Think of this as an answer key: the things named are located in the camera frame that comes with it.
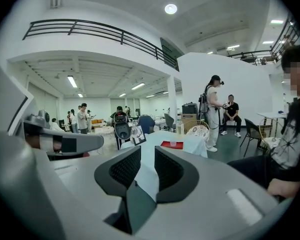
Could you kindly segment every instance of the white sneaker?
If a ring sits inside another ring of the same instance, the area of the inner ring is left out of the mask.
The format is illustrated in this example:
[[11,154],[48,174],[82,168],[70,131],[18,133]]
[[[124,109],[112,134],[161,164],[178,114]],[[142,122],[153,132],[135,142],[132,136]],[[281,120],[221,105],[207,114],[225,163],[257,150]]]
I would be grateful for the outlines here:
[[206,150],[211,151],[211,152],[217,152],[218,149],[216,147],[206,147]]

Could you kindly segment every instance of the black mesh chair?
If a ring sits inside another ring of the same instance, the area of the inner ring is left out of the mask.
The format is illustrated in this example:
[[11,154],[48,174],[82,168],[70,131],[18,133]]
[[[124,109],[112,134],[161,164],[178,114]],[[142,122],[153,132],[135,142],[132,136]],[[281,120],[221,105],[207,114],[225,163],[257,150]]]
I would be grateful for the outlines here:
[[248,144],[246,146],[246,149],[245,149],[243,157],[246,156],[246,153],[247,153],[250,141],[252,141],[252,140],[258,140],[258,145],[261,142],[261,136],[260,136],[259,127],[256,126],[253,122],[251,122],[250,120],[248,120],[246,118],[244,120],[245,120],[245,125],[246,125],[246,135],[244,136],[244,139],[243,139],[243,141],[242,141],[242,143],[240,145],[240,148],[241,148],[242,144],[244,143],[246,137],[249,137],[249,142],[248,142]]
[[136,146],[125,154],[101,164],[94,171],[94,179],[103,191],[110,196],[121,197],[118,212],[111,214],[104,222],[113,227],[132,233],[127,210],[127,190],[141,167],[141,147]]
[[165,124],[168,126],[168,131],[170,132],[171,129],[173,129],[173,132],[176,131],[176,124],[174,123],[174,119],[168,115],[168,114],[164,114],[164,118],[165,118]]
[[160,146],[155,147],[154,168],[159,177],[157,204],[182,201],[199,182],[199,173],[193,164]]

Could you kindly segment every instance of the black t-shirt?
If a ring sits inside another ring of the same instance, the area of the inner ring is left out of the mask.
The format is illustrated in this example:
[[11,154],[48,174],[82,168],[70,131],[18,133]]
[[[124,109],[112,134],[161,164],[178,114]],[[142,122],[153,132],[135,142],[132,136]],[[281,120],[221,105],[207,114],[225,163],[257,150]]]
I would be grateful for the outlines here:
[[300,181],[300,99],[290,108],[281,131],[282,137],[269,157],[271,178]]
[[234,102],[233,105],[226,108],[226,110],[228,110],[229,116],[233,117],[235,115],[236,111],[239,110],[239,105]]

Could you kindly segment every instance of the ceiling light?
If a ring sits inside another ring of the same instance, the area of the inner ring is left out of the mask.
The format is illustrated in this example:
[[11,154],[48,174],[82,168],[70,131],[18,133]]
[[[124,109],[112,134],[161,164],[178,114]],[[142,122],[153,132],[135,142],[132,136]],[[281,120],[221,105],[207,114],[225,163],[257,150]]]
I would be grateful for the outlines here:
[[177,7],[173,3],[170,3],[165,6],[164,10],[167,14],[175,14],[177,11]]
[[137,89],[137,88],[139,88],[139,87],[141,87],[141,86],[144,86],[144,85],[145,85],[145,83],[142,82],[142,83],[138,84],[137,86],[131,88],[131,90],[135,90],[135,89]]
[[227,48],[227,50],[228,50],[228,49],[232,49],[232,48],[237,48],[237,47],[239,47],[239,46],[240,46],[239,44],[234,45],[234,46],[229,46],[229,47]]
[[273,19],[273,20],[271,20],[271,23],[272,24],[282,24],[282,23],[284,23],[284,21],[283,20],[278,20],[278,19]]
[[70,81],[70,83],[72,84],[72,86],[74,88],[78,88],[77,84],[76,84],[76,81],[75,81],[75,79],[74,79],[74,77],[72,75],[68,75],[68,80]]

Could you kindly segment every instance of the mesh panel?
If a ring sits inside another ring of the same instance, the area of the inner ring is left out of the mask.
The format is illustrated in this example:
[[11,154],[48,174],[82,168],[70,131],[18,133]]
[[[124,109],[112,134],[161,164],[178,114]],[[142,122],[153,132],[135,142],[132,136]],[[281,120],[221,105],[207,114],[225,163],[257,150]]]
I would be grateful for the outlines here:
[[161,152],[155,153],[154,168],[159,176],[159,191],[177,183],[184,175],[184,168]]
[[141,166],[141,149],[120,162],[115,163],[109,169],[110,176],[127,189],[132,184]]

